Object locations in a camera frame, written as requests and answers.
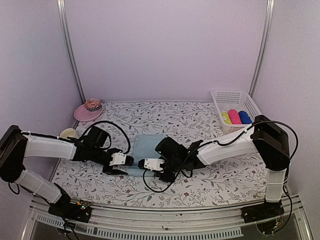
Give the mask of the light blue towel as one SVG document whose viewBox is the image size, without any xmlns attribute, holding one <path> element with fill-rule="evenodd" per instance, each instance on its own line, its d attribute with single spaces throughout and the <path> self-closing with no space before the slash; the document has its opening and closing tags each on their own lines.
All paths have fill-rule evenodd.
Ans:
<svg viewBox="0 0 320 240">
<path fill-rule="evenodd" d="M 134 162 L 126 170 L 131 177 L 141 177 L 144 170 L 138 167 L 138 162 L 142 159 L 159 158 L 155 151 L 156 146 L 166 137 L 165 134 L 138 134 L 135 136 L 129 156 Z"/>
</svg>

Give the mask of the dark blue towel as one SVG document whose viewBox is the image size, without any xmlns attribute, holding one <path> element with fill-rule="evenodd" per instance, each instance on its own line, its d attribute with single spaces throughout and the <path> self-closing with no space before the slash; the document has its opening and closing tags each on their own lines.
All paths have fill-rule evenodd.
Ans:
<svg viewBox="0 0 320 240">
<path fill-rule="evenodd" d="M 253 121 L 251 120 L 251 118 L 249 117 L 249 115 L 241 110 L 238 112 L 238 115 L 239 115 L 239 118 L 240 118 L 240 121 L 243 125 L 248 125 L 248 124 L 252 124 Z"/>
</svg>

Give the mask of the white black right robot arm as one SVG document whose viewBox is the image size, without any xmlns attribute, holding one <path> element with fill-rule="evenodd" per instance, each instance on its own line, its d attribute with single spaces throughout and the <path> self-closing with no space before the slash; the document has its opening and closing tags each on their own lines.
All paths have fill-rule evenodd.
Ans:
<svg viewBox="0 0 320 240">
<path fill-rule="evenodd" d="M 192 172 L 220 160 L 258 153 L 267 169 L 265 202 L 259 206 L 262 218 L 269 218 L 278 210 L 292 153 L 285 124 L 264 115 L 243 129 L 217 137 L 204 143 L 193 142 L 188 148 L 171 137 L 165 137 L 155 147 L 159 158 L 145 158 L 138 162 L 144 171 L 154 171 L 163 182 L 173 184 L 182 171 Z"/>
</svg>

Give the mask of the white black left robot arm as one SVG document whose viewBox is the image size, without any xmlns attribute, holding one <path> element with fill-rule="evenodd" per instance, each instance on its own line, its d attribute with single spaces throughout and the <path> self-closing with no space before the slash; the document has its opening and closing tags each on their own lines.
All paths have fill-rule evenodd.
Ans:
<svg viewBox="0 0 320 240">
<path fill-rule="evenodd" d="M 32 132 L 23 132 L 17 125 L 11 125 L 0 140 L 0 178 L 15 183 L 38 195 L 63 216 L 74 213 L 70 196 L 57 184 L 25 168 L 25 158 L 56 158 L 74 162 L 92 161 L 102 166 L 103 173 L 123 175 L 116 166 L 132 166 L 134 158 L 111 146 L 105 147 L 111 136 L 95 124 L 87 128 L 80 138 L 62 138 Z"/>
</svg>

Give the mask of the cream ceramic mug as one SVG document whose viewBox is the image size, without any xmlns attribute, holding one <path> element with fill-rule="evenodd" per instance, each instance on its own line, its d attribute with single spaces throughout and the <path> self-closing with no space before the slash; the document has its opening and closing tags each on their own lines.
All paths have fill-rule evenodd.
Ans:
<svg viewBox="0 0 320 240">
<path fill-rule="evenodd" d="M 77 139 L 79 137 L 76 130 L 73 128 L 64 129 L 59 136 L 64 139 L 67 139 L 68 137 Z"/>
</svg>

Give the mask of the pink plate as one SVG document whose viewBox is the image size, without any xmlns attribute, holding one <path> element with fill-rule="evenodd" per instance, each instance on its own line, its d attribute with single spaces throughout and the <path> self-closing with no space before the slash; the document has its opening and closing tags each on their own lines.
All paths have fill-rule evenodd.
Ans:
<svg viewBox="0 0 320 240">
<path fill-rule="evenodd" d="M 79 122 L 90 122 L 97 119 L 102 112 L 103 108 L 101 105 L 97 110 L 89 111 L 85 108 L 85 105 L 82 104 L 75 109 L 73 117 Z"/>
</svg>

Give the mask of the floral tablecloth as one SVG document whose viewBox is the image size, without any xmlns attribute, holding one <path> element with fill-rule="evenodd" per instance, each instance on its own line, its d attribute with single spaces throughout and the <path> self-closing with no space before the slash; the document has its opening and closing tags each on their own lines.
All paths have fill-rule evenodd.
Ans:
<svg viewBox="0 0 320 240">
<path fill-rule="evenodd" d="M 98 118 L 112 146 L 126 150 L 137 135 L 166 135 L 188 147 L 223 135 L 212 102 L 107 102 Z M 93 162 L 61 160 L 52 178 L 73 199 L 142 208 L 196 208 L 263 200 L 267 170 L 257 154 L 225 159 L 180 174 L 173 184 L 154 177 L 107 175 Z"/>
</svg>

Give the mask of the yellow rolled towel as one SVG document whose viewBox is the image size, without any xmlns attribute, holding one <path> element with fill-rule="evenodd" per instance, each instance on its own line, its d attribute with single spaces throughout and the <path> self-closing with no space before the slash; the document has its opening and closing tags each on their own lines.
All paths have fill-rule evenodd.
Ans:
<svg viewBox="0 0 320 240">
<path fill-rule="evenodd" d="M 231 125 L 231 124 L 232 124 L 232 121 L 231 121 L 231 119 L 230 119 L 230 116 L 229 116 L 229 114 L 228 114 L 226 111 L 221 112 L 221 116 L 222 116 L 223 121 L 224 121 L 226 124 L 228 124 L 228 125 Z"/>
</svg>

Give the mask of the pink rolled towel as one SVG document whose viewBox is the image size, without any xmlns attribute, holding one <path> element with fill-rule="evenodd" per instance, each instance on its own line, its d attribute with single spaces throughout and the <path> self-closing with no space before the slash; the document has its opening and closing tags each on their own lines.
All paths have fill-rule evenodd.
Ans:
<svg viewBox="0 0 320 240">
<path fill-rule="evenodd" d="M 228 116 L 229 116 L 230 121 L 233 125 L 241 125 L 242 124 L 241 118 L 235 109 L 230 109 L 228 111 Z"/>
</svg>

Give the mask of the white plastic basket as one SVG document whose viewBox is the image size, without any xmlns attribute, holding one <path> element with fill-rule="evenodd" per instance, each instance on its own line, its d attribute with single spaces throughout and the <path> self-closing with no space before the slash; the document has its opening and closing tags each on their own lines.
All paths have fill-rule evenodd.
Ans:
<svg viewBox="0 0 320 240">
<path fill-rule="evenodd" d="M 221 114 L 222 112 L 228 113 L 231 109 L 234 109 L 237 112 L 244 111 L 252 121 L 255 120 L 256 116 L 262 114 L 254 100 L 244 91 L 213 89 L 210 91 L 210 94 L 218 113 L 220 125 L 225 135 L 246 128 L 248 125 L 227 124 Z"/>
</svg>

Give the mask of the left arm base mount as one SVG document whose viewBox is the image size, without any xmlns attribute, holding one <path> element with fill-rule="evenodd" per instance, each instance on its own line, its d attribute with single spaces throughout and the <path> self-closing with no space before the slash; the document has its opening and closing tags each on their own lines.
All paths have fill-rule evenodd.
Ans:
<svg viewBox="0 0 320 240">
<path fill-rule="evenodd" d="M 79 200 L 71 202 L 69 198 L 60 198 L 56 203 L 51 203 L 48 213 L 67 220 L 88 223 L 92 208 L 89 201 Z"/>
</svg>

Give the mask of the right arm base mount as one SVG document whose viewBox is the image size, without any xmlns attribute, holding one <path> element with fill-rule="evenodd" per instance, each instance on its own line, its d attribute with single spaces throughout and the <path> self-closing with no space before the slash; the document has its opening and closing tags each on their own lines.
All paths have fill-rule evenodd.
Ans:
<svg viewBox="0 0 320 240">
<path fill-rule="evenodd" d="M 245 223 L 257 222 L 269 218 L 278 217 L 285 213 L 282 201 L 267 202 L 243 207 L 241 209 L 241 217 Z"/>
</svg>

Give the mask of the left aluminium frame post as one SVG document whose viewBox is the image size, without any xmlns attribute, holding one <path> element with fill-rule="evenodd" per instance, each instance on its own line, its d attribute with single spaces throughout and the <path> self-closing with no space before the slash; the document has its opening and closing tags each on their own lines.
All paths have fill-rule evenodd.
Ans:
<svg viewBox="0 0 320 240">
<path fill-rule="evenodd" d="M 70 35 L 70 30 L 69 30 L 69 25 L 68 25 L 66 5 L 65 5 L 66 1 L 65 0 L 57 0 L 56 3 L 57 3 L 57 10 L 58 10 L 59 21 L 60 21 L 60 26 L 61 26 L 61 30 L 62 30 L 62 35 L 64 38 L 64 44 L 66 47 L 66 52 L 67 52 L 72 76 L 73 76 L 73 79 L 75 82 L 76 91 L 78 93 L 80 102 L 82 104 L 84 104 L 86 101 L 86 98 L 85 98 L 85 93 L 84 93 L 83 86 L 81 83 L 75 54 L 73 51 L 72 40 L 71 40 L 71 35 Z"/>
</svg>

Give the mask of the aluminium frame post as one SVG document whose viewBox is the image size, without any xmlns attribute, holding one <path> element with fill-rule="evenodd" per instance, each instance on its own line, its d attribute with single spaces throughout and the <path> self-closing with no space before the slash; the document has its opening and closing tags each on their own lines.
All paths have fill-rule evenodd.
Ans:
<svg viewBox="0 0 320 240">
<path fill-rule="evenodd" d="M 64 38 L 64 44 L 66 47 L 66 52 L 67 52 L 72 76 L 73 76 L 73 79 L 75 82 L 76 91 L 78 93 L 80 102 L 82 104 L 84 104 L 86 101 L 86 98 L 85 98 L 85 93 L 84 93 L 83 86 L 81 83 L 75 54 L 73 51 L 72 40 L 71 40 L 71 35 L 70 35 L 70 30 L 69 30 L 69 25 L 68 25 L 66 5 L 65 5 L 66 1 L 65 0 L 57 0 L 56 3 L 57 3 L 57 10 L 58 10 L 59 21 L 60 21 L 60 26 L 61 26 L 61 30 L 62 30 L 62 35 Z"/>
<path fill-rule="evenodd" d="M 264 16 L 264 22 L 263 22 L 263 28 L 262 28 L 262 36 L 261 36 L 258 55 L 257 55 L 257 59 L 256 59 L 254 71 L 253 71 L 251 84 L 249 87 L 249 92 L 248 92 L 248 94 L 250 95 L 251 98 L 254 97 L 257 86 L 258 86 L 258 81 L 260 78 L 260 74 L 261 74 L 261 70 L 262 70 L 262 66 L 263 66 L 263 61 L 264 61 L 264 56 L 265 56 L 265 52 L 267 50 L 268 39 L 269 39 L 270 31 L 271 31 L 274 7 L 275 7 L 274 0 L 267 0 L 266 1 L 266 10 L 265 10 L 265 16 Z"/>
</svg>

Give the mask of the right aluminium frame post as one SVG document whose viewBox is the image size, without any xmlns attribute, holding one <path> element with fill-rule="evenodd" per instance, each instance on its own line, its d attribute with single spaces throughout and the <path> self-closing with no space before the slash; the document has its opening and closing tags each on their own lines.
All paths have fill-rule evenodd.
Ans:
<svg viewBox="0 0 320 240">
<path fill-rule="evenodd" d="M 261 70 L 262 70 L 262 66 L 263 66 L 263 61 L 264 61 L 264 56 L 265 56 L 265 52 L 267 50 L 268 39 L 269 39 L 270 31 L 271 31 L 274 7 L 275 7 L 274 0 L 267 0 L 266 1 L 266 10 L 265 10 L 265 16 L 264 16 L 264 22 L 263 22 L 263 28 L 262 28 L 262 36 L 261 36 L 258 55 L 257 55 L 257 59 L 256 59 L 254 71 L 253 71 L 251 84 L 249 87 L 249 92 L 248 92 L 248 94 L 250 95 L 251 98 L 254 97 L 257 86 L 258 86 L 258 81 L 260 78 L 260 74 L 261 74 Z"/>
</svg>

